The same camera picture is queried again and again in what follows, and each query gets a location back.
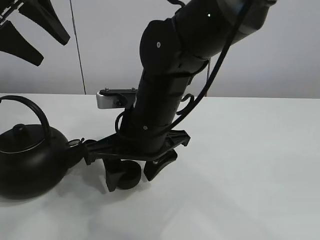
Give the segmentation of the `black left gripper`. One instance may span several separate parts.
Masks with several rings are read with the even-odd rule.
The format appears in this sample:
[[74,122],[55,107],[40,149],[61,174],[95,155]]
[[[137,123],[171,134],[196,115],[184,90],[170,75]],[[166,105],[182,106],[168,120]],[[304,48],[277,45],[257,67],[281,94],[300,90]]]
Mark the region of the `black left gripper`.
[[59,20],[50,0],[0,0],[0,51],[38,67],[44,60],[43,55],[25,40],[11,21],[6,20],[17,9],[61,45],[65,46],[71,37]]

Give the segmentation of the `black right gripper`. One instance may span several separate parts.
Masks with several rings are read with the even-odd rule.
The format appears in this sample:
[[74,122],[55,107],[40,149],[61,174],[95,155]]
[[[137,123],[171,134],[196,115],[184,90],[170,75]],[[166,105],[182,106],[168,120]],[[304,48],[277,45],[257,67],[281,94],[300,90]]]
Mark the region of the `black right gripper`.
[[189,143],[189,135],[184,130],[171,130],[159,145],[159,140],[148,139],[129,142],[117,134],[98,141],[84,143],[83,157],[87,165],[97,159],[104,159],[105,182],[109,192],[114,192],[125,174],[121,160],[144,161],[143,173],[151,182],[167,165],[173,163],[178,154],[175,148]]

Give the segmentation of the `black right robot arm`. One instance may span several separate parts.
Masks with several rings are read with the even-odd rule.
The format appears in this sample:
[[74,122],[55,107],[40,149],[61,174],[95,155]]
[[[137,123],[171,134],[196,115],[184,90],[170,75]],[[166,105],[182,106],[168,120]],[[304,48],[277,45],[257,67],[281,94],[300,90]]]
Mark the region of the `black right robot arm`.
[[175,127],[206,95],[230,47],[258,31],[273,0],[177,1],[180,8],[144,30],[137,89],[103,89],[100,109],[122,109],[114,134],[87,141],[87,164],[101,159],[110,192],[153,180],[190,136]]

